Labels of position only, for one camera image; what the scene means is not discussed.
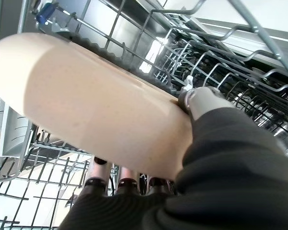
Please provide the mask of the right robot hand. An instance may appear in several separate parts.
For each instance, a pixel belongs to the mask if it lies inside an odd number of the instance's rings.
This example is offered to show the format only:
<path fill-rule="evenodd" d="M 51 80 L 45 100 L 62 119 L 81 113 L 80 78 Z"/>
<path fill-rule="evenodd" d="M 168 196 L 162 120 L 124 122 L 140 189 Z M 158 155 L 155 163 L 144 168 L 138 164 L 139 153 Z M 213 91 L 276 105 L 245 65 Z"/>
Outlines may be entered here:
<path fill-rule="evenodd" d="M 192 144 L 174 182 L 177 196 L 106 197 L 90 178 L 61 230 L 288 230 L 288 157 L 280 142 L 213 87 L 179 98 Z"/>

